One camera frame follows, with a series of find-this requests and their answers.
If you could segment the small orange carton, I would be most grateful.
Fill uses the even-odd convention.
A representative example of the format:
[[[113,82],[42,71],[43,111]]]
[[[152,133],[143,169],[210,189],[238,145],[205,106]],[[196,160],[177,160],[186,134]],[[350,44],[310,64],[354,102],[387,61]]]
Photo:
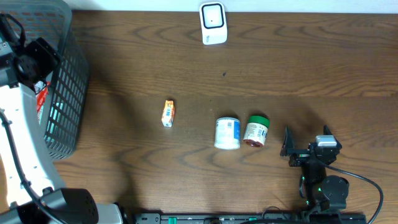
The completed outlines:
[[[172,100],[166,100],[162,113],[161,122],[165,127],[172,127],[175,116],[175,105]]]

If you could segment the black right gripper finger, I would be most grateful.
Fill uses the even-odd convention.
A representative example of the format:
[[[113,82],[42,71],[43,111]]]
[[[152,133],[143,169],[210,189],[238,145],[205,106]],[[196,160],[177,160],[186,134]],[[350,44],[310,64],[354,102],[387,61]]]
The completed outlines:
[[[288,126],[285,127],[284,142],[280,151],[280,156],[290,156],[294,150],[294,140]]]
[[[333,134],[331,133],[329,127],[328,127],[327,125],[324,125],[324,126],[323,126],[323,134],[324,134],[324,135],[333,135]],[[341,143],[340,143],[337,139],[336,139],[336,141],[337,141],[337,146],[336,146],[336,148],[341,149],[341,148],[342,148]]]

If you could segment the white blue round container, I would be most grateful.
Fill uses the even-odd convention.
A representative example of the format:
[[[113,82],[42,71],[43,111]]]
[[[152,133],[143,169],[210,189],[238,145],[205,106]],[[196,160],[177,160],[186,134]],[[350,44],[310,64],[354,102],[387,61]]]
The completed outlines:
[[[214,147],[223,150],[240,148],[240,121],[224,117],[216,120]]]

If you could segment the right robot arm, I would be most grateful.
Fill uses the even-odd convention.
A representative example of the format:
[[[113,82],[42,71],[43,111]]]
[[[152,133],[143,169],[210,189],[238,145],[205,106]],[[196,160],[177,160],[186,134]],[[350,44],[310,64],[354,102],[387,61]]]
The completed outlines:
[[[284,143],[280,155],[289,158],[289,166],[300,167],[300,196],[307,201],[307,209],[301,212],[304,220],[314,220],[322,213],[338,213],[346,208],[349,182],[337,175],[327,175],[326,167],[336,161],[342,145],[328,126],[323,134],[315,137],[306,149],[296,149],[289,128],[285,129]]]

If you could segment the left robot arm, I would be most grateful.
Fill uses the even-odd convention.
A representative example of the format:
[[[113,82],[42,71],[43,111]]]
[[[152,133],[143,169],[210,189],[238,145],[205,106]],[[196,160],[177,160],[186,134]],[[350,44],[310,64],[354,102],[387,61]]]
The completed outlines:
[[[98,204],[86,189],[70,189],[40,133],[35,84],[45,82],[62,56],[43,38],[29,44],[19,21],[1,14],[1,160],[9,210],[1,223],[126,223],[116,203]]]

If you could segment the red white tube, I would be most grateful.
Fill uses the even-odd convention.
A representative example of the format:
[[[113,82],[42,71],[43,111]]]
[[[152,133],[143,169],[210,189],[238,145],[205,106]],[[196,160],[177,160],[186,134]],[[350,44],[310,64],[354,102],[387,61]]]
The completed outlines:
[[[42,113],[44,110],[44,103],[46,100],[47,95],[49,94],[49,86],[50,82],[48,81],[39,81],[35,84],[35,95],[37,99],[37,118],[39,123],[41,122],[42,119]]]

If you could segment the green lid jar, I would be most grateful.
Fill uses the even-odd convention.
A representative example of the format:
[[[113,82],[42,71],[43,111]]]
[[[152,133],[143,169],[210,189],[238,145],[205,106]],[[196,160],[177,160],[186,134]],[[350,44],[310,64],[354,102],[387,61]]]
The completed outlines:
[[[248,119],[243,141],[252,147],[265,145],[270,121],[263,116],[253,115]]]

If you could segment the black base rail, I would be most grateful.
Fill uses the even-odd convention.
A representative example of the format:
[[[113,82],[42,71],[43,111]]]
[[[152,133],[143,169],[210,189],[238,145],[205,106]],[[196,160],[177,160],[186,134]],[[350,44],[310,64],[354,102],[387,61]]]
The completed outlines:
[[[135,224],[239,224],[239,223],[340,223],[366,224],[364,215],[358,214],[313,214],[308,218],[291,213],[270,212],[261,214],[211,214],[211,215],[179,215],[141,213],[132,218]]]

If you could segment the grey plastic mesh basket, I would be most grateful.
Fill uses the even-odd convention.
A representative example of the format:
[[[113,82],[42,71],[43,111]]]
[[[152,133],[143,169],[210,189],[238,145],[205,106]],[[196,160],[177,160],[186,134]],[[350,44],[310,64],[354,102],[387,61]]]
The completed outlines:
[[[47,77],[37,116],[50,157],[68,158],[76,150],[90,79],[88,62],[73,35],[72,10],[60,0],[1,0],[1,12],[16,19],[10,25],[17,34],[23,30],[27,42],[41,37],[63,58]]]

